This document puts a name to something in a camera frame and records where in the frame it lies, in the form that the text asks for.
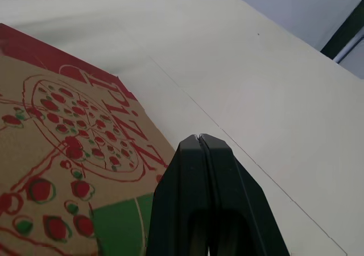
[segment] cardboard box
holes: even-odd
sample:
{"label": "cardboard box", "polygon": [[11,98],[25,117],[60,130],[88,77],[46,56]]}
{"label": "cardboard box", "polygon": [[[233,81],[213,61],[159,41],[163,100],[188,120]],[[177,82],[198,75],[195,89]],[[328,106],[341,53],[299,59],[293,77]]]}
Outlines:
{"label": "cardboard box", "polygon": [[173,149],[120,80],[0,24],[0,251],[142,255]]}

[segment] printed pizza graphic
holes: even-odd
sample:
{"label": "printed pizza graphic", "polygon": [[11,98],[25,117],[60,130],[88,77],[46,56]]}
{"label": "printed pizza graphic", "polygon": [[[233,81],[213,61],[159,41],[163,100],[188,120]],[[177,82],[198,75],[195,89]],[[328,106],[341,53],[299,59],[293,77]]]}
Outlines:
{"label": "printed pizza graphic", "polygon": [[25,56],[14,41],[0,45],[0,255],[98,255],[115,203],[119,228],[134,223],[118,249],[141,253],[168,142],[115,77],[73,57]]}

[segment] gray wall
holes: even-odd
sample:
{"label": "gray wall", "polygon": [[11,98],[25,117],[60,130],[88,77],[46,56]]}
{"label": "gray wall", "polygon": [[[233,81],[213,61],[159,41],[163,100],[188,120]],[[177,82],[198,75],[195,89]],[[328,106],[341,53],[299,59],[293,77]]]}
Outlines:
{"label": "gray wall", "polygon": [[361,0],[243,0],[321,50]]}

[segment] white table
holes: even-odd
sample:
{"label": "white table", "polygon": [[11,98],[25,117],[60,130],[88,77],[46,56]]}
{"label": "white table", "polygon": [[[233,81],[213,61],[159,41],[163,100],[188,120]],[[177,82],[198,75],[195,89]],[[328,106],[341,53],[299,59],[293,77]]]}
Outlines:
{"label": "white table", "polygon": [[177,147],[224,139],[294,256],[364,251],[364,84],[240,0],[0,0],[0,21],[112,74]]}

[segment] black object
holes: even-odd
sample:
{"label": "black object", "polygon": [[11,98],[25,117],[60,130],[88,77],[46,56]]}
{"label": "black object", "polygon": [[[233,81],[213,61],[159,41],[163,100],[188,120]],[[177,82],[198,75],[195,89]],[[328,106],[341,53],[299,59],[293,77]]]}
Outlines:
{"label": "black object", "polygon": [[362,29],[362,27],[364,27],[364,0],[361,0],[359,5],[335,32],[330,41],[328,41],[325,47],[321,50],[321,53],[333,60],[348,44],[348,42],[350,42]]}
{"label": "black object", "polygon": [[267,199],[231,148],[183,140],[155,193],[146,256],[289,256]]}

